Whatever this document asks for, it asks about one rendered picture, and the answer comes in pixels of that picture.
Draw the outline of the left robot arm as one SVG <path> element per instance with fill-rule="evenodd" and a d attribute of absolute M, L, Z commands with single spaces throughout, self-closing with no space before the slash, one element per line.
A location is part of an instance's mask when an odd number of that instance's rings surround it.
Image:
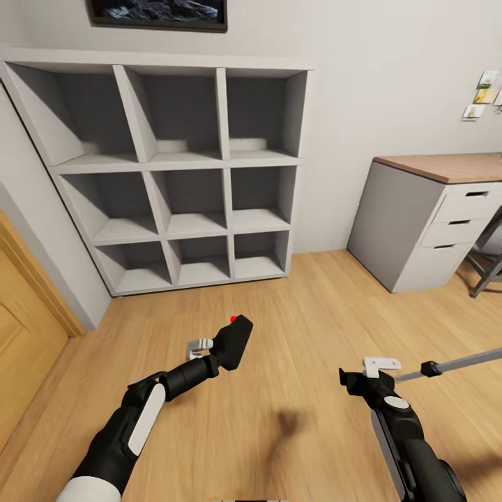
<path fill-rule="evenodd" d="M 122 406 L 93 438 L 56 502 L 120 502 L 164 402 L 215 378 L 219 366 L 232 356 L 231 351 L 219 356 L 198 353 L 212 347 L 209 338 L 190 341 L 186 363 L 130 383 Z"/>

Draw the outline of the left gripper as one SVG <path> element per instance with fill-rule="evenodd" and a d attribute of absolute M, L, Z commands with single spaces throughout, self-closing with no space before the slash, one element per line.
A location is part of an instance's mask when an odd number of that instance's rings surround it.
<path fill-rule="evenodd" d="M 232 352 L 223 353 L 215 356 L 210 354 L 202 358 L 188 360 L 186 363 L 179 365 L 178 368 L 183 373 L 185 378 L 185 390 L 194 388 L 194 386 L 205 381 L 207 378 L 215 378 L 219 375 L 219 366 L 232 356 Z M 184 393 L 183 392 L 183 393 Z"/>

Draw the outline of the camera tripod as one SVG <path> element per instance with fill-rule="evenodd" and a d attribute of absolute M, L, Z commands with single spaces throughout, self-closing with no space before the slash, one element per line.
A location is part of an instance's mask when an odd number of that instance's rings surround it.
<path fill-rule="evenodd" d="M 438 364 L 434 361 L 427 361 L 426 363 L 421 363 L 421 371 L 412 372 L 412 374 L 406 374 L 402 376 L 397 376 L 394 379 L 394 383 L 407 381 L 410 379 L 416 379 L 419 377 L 434 377 L 442 375 L 442 372 L 447 372 L 450 370 L 455 370 L 461 367 L 467 367 L 470 365 L 475 365 L 479 363 L 484 363 L 491 360 L 496 360 L 502 358 L 502 347 L 495 350 L 486 351 L 484 353 L 474 354 L 474 356 L 459 358 L 459 360 L 452 360 L 448 363 Z"/>

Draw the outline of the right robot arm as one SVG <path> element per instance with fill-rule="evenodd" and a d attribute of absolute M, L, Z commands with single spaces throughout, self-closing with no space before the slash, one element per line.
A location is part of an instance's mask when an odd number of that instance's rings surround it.
<path fill-rule="evenodd" d="M 339 368 L 340 384 L 349 395 L 363 396 L 372 409 L 372 426 L 400 502 L 467 502 L 455 471 L 426 442 L 410 403 L 393 390 L 393 378 L 380 372 L 400 370 L 400 361 L 364 357 L 361 362 L 363 372 Z"/>

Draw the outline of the digital camera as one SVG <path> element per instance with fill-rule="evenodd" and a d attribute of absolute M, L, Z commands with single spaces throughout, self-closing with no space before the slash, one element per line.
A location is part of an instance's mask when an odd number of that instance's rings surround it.
<path fill-rule="evenodd" d="M 253 328 L 253 323 L 242 314 L 237 317 L 232 316 L 230 321 L 231 324 L 221 328 L 212 339 L 213 347 L 209 349 L 215 356 L 232 352 L 232 356 L 221 364 L 227 371 L 238 368 Z"/>

